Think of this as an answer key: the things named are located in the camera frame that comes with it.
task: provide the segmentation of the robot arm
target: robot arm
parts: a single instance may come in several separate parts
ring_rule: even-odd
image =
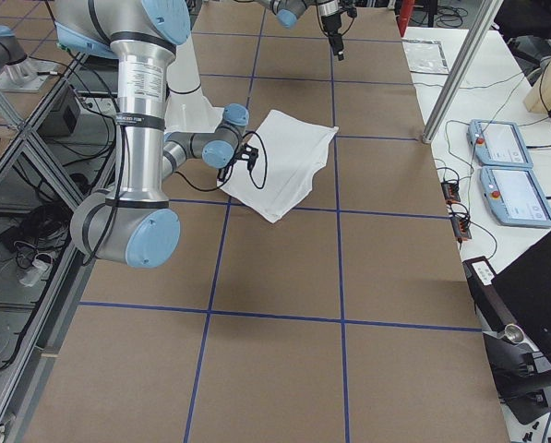
[[[166,70],[190,33],[185,1],[55,3],[60,43],[119,60],[116,183],[79,205],[72,239],[89,256],[135,268],[160,266],[180,235],[162,180],[189,158],[231,166],[246,130],[246,109],[231,105],[213,134],[172,133],[164,146]]]
[[[27,57],[14,32],[0,26],[0,70],[6,69],[11,81],[22,86],[37,77],[37,69]]]
[[[285,28],[293,28],[297,20],[303,16],[310,6],[318,9],[320,27],[329,39],[330,48],[339,60],[344,59],[344,43],[339,33],[343,12],[354,19],[357,8],[354,0],[256,0],[259,4],[277,16],[277,20]]]

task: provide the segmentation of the cardboard surface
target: cardboard surface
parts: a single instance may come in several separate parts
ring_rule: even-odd
[[[340,127],[313,193],[271,225],[172,177],[180,246],[96,264],[25,442],[508,441],[394,17],[360,9],[341,65],[314,14],[194,29],[214,105]]]

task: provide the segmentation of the silver robot arm segment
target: silver robot arm segment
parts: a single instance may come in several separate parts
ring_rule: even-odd
[[[10,80],[18,86],[34,80],[37,69],[7,26],[0,25],[0,70],[4,68]]]
[[[58,0],[65,47],[119,60],[117,183],[75,211],[72,239],[83,253],[154,268],[176,248],[180,221],[162,192],[166,69],[190,21],[184,0]]]
[[[297,20],[303,16],[309,6],[315,5],[315,0],[256,0],[277,16],[284,28],[293,28]]]
[[[318,9],[319,26],[329,39],[332,53],[344,59],[344,43],[339,32],[342,26],[341,16],[347,13],[351,20],[357,17],[354,0],[255,0],[277,16],[285,28],[293,28],[310,6]]]

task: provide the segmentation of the white cloth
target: white cloth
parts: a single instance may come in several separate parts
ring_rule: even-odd
[[[272,110],[257,129],[267,151],[267,183],[256,189],[245,162],[237,162],[222,190],[274,223],[312,191],[312,177],[327,164],[329,143],[338,127],[311,125]],[[264,154],[253,136],[248,142],[258,148],[253,170],[257,185],[263,183]]]

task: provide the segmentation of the metal frame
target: metal frame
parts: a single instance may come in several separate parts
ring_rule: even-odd
[[[468,72],[468,68],[474,60],[474,56],[478,52],[480,45],[485,39],[486,32],[490,29],[495,15],[500,9],[503,0],[483,0],[478,11],[476,19],[466,35],[461,46],[458,57],[453,64],[453,68],[449,73],[445,86],[441,89],[441,93],[437,98],[437,102],[433,107],[433,111],[427,120],[425,131],[421,136],[424,143],[431,143],[437,134],[439,127],[443,123],[443,119],[448,113],[449,107],[455,99],[456,93],[460,88],[463,79]]]
[[[78,61],[70,64],[65,77],[70,78]],[[0,90],[0,114],[9,128],[17,134],[10,141],[7,150],[0,158],[0,185],[11,171],[12,165],[25,155],[42,175],[45,182],[54,187],[59,197],[74,210],[84,196],[70,179],[66,169],[53,155],[47,144],[37,134],[55,101],[64,91],[66,80],[58,79],[52,89],[43,97],[31,116],[23,120],[15,107]],[[101,182],[107,181],[113,173],[113,162],[102,174]],[[57,354],[70,320],[78,306],[79,297],[90,276],[92,267],[82,266],[83,256],[70,243],[64,254],[58,258],[56,273],[52,275],[42,305],[33,319],[24,339],[17,361],[8,370],[10,379],[0,391],[0,424],[7,412],[14,411],[14,420],[6,424],[6,440],[22,439],[28,419],[52,370],[54,359],[42,356],[43,347]]]

